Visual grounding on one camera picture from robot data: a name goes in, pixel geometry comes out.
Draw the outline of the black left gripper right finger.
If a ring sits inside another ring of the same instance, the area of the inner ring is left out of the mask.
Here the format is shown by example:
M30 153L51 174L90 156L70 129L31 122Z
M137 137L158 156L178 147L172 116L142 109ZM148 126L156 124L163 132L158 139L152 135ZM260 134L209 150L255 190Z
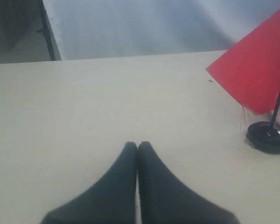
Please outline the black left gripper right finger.
M234 214L183 184L148 141L138 147L138 184L144 224L239 223Z

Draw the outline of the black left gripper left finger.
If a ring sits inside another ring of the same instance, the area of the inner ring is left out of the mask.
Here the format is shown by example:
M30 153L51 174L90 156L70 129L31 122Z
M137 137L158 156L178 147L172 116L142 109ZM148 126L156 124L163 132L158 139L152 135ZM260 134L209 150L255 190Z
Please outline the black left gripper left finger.
M109 170L89 189L50 211L43 224L134 224L137 146L127 142Z

